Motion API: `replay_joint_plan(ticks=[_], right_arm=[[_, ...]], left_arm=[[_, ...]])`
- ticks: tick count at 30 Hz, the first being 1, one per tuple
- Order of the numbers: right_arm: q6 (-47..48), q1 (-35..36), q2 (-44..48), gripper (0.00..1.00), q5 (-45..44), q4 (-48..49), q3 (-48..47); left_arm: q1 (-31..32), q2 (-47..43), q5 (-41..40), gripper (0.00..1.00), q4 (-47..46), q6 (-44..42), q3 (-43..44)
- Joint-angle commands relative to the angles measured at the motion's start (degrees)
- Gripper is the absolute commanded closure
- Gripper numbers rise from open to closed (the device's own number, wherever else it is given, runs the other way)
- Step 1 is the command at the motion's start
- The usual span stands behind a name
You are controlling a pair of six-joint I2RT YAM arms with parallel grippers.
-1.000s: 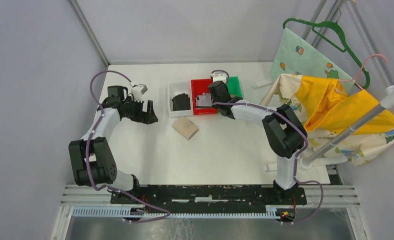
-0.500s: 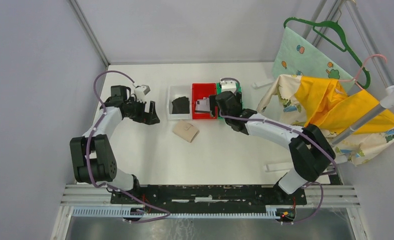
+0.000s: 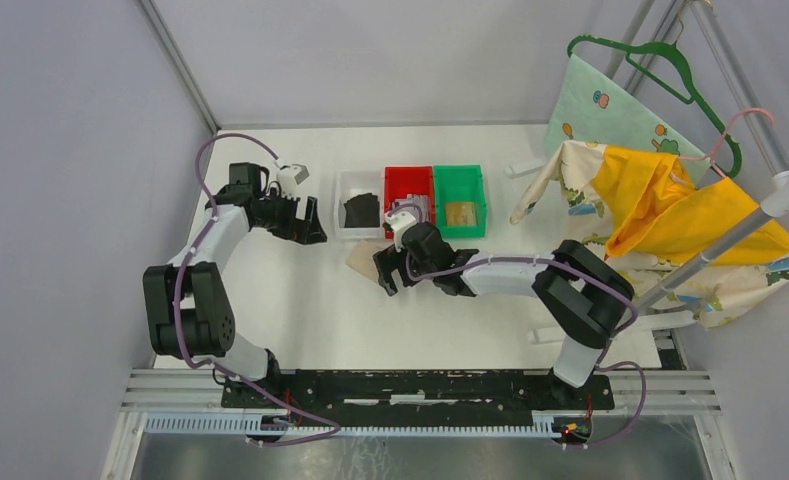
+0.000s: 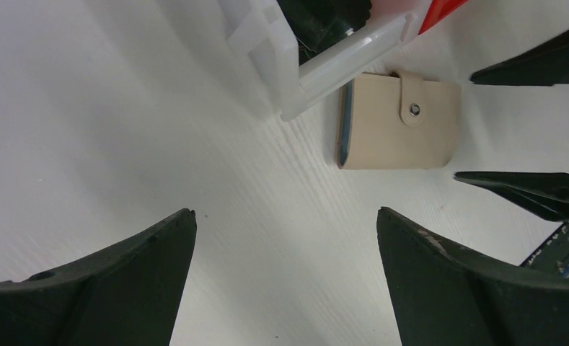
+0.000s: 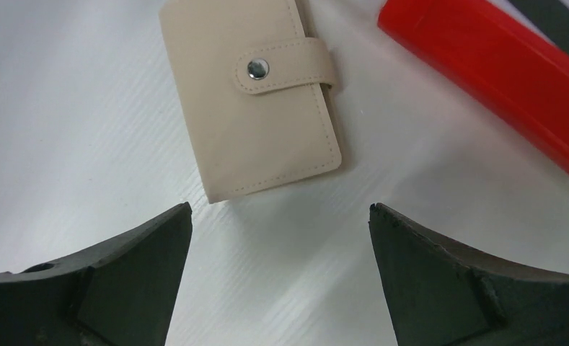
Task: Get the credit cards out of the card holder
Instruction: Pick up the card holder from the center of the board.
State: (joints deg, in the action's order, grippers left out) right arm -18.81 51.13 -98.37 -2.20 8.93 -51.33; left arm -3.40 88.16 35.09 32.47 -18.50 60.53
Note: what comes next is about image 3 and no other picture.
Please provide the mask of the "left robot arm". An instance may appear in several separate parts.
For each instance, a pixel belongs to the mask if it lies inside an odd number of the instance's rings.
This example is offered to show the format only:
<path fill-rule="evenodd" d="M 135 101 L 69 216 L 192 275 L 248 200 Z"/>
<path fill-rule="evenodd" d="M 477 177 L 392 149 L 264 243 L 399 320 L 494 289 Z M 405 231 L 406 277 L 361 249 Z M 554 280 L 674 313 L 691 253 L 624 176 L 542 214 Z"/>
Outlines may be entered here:
<path fill-rule="evenodd" d="M 143 274 L 154 352 L 247 378 L 246 394 L 265 408 L 282 399 L 284 381 L 275 355 L 238 332 L 222 272 L 256 228 L 299 245 L 326 242 L 317 199 L 296 193 L 308 176 L 299 164 L 279 168 L 274 177 L 257 164 L 232 164 L 228 184 L 206 202 L 199 233 L 166 264 Z"/>

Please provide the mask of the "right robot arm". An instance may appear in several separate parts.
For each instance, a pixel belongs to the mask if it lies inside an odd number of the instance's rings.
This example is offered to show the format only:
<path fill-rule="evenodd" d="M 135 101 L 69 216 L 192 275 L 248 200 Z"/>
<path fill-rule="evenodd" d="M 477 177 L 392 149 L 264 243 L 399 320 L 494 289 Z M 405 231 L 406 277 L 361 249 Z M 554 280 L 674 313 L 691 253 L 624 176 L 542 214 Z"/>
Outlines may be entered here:
<path fill-rule="evenodd" d="M 565 334 L 547 382 L 550 400 L 561 408 L 587 396 L 587 381 L 613 338 L 638 317 L 630 283 L 576 240 L 546 254 L 496 255 L 455 249 L 436 226 L 421 222 L 398 230 L 372 261 L 390 296 L 400 286 L 430 281 L 449 296 L 538 299 Z"/>

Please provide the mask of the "beige card holder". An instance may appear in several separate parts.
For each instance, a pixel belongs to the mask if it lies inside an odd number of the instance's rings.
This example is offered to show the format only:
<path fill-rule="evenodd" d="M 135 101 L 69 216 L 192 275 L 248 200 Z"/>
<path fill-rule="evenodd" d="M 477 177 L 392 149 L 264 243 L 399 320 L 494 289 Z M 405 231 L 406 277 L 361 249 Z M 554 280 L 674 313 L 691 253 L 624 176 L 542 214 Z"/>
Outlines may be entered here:
<path fill-rule="evenodd" d="M 345 264 L 363 277 L 372 282 L 376 282 L 378 279 L 378 272 L 373 256 L 384 250 L 387 246 L 388 244 L 386 242 L 361 240 L 350 251 Z"/>

